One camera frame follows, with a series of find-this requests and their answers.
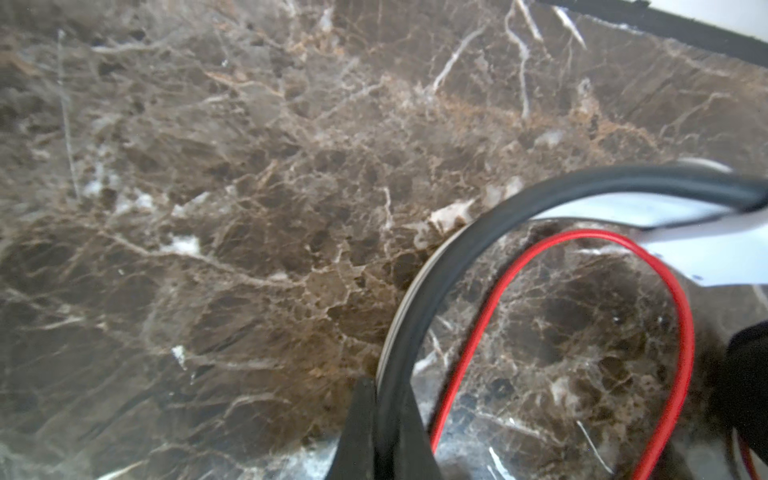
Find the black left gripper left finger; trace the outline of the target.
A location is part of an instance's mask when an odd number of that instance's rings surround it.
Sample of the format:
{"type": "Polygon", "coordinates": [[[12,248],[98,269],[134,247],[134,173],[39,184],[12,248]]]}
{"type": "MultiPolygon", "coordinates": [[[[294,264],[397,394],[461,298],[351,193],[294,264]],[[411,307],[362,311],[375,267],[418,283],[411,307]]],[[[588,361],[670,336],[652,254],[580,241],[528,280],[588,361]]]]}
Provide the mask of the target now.
{"type": "Polygon", "coordinates": [[[355,384],[351,406],[326,480],[375,478],[376,387],[370,377],[355,384]]]}

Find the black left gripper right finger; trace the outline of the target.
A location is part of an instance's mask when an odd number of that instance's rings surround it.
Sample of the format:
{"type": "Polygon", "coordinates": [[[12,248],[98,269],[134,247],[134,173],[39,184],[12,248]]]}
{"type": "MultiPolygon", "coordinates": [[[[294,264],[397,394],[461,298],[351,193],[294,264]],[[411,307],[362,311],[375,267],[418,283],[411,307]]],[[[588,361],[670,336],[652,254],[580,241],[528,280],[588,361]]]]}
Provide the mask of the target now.
{"type": "Polygon", "coordinates": [[[393,453],[395,480],[442,480],[412,389],[400,408],[398,439],[393,453]]]}

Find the white black headphones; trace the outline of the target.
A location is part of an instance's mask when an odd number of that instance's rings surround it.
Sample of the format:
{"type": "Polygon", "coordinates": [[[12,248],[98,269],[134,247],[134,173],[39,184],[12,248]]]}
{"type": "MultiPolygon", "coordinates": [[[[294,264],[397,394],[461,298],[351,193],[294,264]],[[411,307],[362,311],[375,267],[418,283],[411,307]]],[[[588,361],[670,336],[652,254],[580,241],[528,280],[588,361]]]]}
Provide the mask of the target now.
{"type": "Polygon", "coordinates": [[[683,165],[614,165],[571,172],[521,191],[468,225],[431,266],[390,333],[389,355],[378,375],[375,446],[391,457],[400,405],[420,345],[442,299],[473,261],[519,225],[570,201],[611,193],[665,194],[749,212],[767,203],[767,181],[683,165]]]}

